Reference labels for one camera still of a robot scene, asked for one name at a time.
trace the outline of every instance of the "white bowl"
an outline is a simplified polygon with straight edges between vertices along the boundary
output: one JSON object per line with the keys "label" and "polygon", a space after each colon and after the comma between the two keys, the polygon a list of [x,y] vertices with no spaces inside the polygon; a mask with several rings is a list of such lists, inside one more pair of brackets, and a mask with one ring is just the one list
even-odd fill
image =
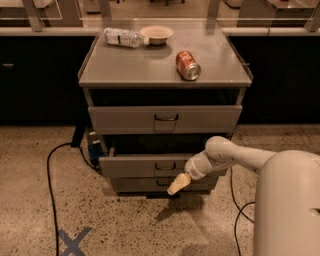
{"label": "white bowl", "polygon": [[150,39],[152,45],[162,45],[167,42],[167,39],[174,34],[173,30],[166,26],[153,25],[143,27],[140,33]]}

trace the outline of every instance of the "tape mark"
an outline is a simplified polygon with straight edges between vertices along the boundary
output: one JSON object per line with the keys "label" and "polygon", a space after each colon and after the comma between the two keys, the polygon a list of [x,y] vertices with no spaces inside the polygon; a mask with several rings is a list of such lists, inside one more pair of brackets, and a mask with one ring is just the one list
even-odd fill
{"label": "tape mark", "polygon": [[63,229],[60,229],[59,237],[67,246],[67,249],[62,252],[61,256],[68,256],[70,253],[73,253],[75,256],[85,256],[85,254],[79,248],[79,243],[90,232],[91,229],[92,228],[85,227],[74,240],[72,240]]}

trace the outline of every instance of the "water bottle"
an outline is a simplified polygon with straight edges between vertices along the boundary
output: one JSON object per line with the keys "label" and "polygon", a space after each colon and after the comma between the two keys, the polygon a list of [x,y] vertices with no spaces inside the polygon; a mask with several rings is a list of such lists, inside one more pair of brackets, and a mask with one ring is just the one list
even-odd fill
{"label": "water bottle", "polygon": [[120,45],[125,47],[137,48],[144,45],[149,45],[149,38],[143,36],[137,31],[120,29],[120,28],[105,28],[104,37],[108,44]]}

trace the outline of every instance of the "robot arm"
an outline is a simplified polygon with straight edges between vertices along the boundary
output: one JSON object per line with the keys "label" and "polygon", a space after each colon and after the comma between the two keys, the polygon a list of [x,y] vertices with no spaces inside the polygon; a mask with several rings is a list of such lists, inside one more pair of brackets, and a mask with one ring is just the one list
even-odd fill
{"label": "robot arm", "polygon": [[191,179],[239,164],[257,172],[254,255],[319,255],[320,156],[305,151],[279,153],[237,146],[212,137],[168,188],[174,194]]}
{"label": "robot arm", "polygon": [[259,173],[268,159],[275,154],[271,151],[241,147],[224,137],[212,137],[206,142],[205,150],[188,160],[185,173],[177,176],[168,188],[168,193],[175,194],[189,185],[191,179],[199,180],[211,172],[236,164]]}

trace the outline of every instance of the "terrazzo floor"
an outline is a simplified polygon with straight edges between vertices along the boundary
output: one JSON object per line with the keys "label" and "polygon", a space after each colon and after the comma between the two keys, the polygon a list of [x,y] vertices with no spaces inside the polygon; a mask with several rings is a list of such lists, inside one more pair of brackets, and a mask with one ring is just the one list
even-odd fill
{"label": "terrazzo floor", "polygon": [[[56,255],[47,157],[71,142],[74,127],[0,127],[0,255]],[[272,151],[320,154],[320,125],[239,125],[232,141]],[[86,149],[86,140],[82,141]],[[238,255],[234,224],[238,214],[230,190],[230,170],[209,195],[173,199],[118,197],[65,146],[50,160],[58,219],[59,255]],[[254,201],[257,176],[233,168],[240,206]],[[245,210],[254,218],[254,205]],[[253,224],[240,217],[242,255],[253,254]]]}

